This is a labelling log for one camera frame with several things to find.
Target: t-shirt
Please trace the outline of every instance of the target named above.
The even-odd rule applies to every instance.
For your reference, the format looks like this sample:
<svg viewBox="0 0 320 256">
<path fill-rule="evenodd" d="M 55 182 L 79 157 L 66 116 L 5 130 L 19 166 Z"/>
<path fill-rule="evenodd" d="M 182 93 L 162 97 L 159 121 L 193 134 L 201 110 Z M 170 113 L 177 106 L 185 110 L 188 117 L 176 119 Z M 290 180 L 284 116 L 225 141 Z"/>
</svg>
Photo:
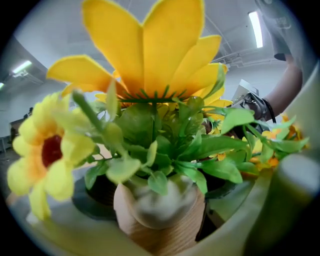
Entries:
<svg viewBox="0 0 320 256">
<path fill-rule="evenodd" d="M 309 44 L 303 28 L 294 14 L 279 0 L 255 0 L 270 33 L 274 57 L 285 61 L 292 55 L 302 70 L 302 85 L 314 70 L 318 58 Z"/>
</svg>

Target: fluorescent light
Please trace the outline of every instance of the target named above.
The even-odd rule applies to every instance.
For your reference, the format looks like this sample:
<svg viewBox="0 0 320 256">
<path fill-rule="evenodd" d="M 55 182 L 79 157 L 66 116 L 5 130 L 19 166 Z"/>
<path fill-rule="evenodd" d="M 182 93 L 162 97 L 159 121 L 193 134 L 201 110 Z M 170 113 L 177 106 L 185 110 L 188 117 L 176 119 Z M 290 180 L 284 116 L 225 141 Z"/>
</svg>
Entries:
<svg viewBox="0 0 320 256">
<path fill-rule="evenodd" d="M 24 63 L 22 63 L 20 66 L 16 67 L 14 70 L 12 70 L 12 72 L 17 74 L 20 71 L 24 70 L 26 67 L 30 66 L 31 64 L 32 64 L 31 61 L 27 60 Z"/>
<path fill-rule="evenodd" d="M 256 11 L 250 12 L 249 18 L 251 20 L 253 31 L 254 31 L 256 47 L 260 48 L 264 46 L 264 44 L 262 42 L 262 33 L 261 33 L 261 26 L 260 26 L 258 13 Z"/>
</svg>

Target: black bracelet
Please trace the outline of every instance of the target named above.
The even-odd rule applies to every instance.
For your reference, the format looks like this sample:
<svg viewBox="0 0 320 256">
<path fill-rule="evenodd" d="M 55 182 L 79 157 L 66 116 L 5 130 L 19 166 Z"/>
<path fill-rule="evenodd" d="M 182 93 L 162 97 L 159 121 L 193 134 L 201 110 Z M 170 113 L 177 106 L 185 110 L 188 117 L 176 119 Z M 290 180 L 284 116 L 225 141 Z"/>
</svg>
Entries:
<svg viewBox="0 0 320 256">
<path fill-rule="evenodd" d="M 263 102 L 266 104 L 267 108 L 269 109 L 269 112 L 270 112 L 270 115 L 271 115 L 271 118 L 272 118 L 272 121 L 273 123 L 275 124 L 277 121 L 276 121 L 276 117 L 275 117 L 275 113 L 270 105 L 270 103 L 266 100 L 266 99 L 262 99 Z"/>
</svg>

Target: white pot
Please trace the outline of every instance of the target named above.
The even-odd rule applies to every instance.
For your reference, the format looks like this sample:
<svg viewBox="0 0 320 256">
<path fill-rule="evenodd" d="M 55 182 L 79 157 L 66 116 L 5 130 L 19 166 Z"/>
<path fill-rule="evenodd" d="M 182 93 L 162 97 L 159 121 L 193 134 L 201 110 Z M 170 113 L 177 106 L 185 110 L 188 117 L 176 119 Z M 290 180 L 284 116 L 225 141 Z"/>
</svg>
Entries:
<svg viewBox="0 0 320 256">
<path fill-rule="evenodd" d="M 138 176 L 117 190 L 121 190 L 130 213 L 140 224 L 161 230 L 174 226 L 189 212 L 198 188 L 190 178 L 177 173 L 168 178 L 168 193 L 164 196 L 152 191 L 147 180 Z"/>
</svg>

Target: floor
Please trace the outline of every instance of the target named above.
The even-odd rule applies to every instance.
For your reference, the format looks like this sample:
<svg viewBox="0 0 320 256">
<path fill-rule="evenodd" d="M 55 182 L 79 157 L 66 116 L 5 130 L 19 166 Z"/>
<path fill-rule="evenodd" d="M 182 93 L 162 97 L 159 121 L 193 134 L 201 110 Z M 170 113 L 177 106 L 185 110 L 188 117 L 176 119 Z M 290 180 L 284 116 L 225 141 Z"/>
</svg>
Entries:
<svg viewBox="0 0 320 256">
<path fill-rule="evenodd" d="M 7 198 L 11 193 L 7 183 L 8 168 L 18 158 L 19 156 L 12 148 L 7 149 L 6 154 L 0 153 L 0 191 L 4 198 Z"/>
</svg>

